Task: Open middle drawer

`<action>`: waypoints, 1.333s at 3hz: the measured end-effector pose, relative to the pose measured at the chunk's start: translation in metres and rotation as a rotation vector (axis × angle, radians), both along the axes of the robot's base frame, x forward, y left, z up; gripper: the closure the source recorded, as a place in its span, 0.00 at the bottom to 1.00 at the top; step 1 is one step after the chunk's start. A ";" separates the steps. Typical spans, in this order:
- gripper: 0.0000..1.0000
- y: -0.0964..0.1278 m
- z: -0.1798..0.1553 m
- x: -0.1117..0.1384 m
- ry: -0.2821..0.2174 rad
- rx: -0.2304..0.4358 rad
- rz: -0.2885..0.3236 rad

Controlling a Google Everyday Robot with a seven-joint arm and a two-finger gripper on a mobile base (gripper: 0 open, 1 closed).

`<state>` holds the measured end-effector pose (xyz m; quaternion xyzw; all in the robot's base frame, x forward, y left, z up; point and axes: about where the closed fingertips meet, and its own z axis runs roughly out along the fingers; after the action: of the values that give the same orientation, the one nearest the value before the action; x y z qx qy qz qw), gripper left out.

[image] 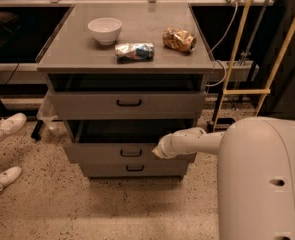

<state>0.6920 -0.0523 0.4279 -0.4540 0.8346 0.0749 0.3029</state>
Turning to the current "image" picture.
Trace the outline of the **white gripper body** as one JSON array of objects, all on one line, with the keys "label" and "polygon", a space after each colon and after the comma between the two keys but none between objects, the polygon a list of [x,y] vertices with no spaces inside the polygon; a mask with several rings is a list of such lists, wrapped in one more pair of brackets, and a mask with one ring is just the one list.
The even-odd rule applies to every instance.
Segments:
[{"label": "white gripper body", "polygon": [[157,146],[153,148],[152,153],[161,159],[175,158],[177,154],[172,150],[171,138],[171,134],[162,137]]}]

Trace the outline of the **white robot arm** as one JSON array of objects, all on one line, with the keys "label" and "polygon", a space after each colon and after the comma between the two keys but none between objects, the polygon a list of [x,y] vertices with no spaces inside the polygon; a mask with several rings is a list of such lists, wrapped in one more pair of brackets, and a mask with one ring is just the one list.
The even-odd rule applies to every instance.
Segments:
[{"label": "white robot arm", "polygon": [[295,121],[250,117],[224,132],[199,127],[160,139],[162,159],[215,154],[219,240],[295,240]]}]

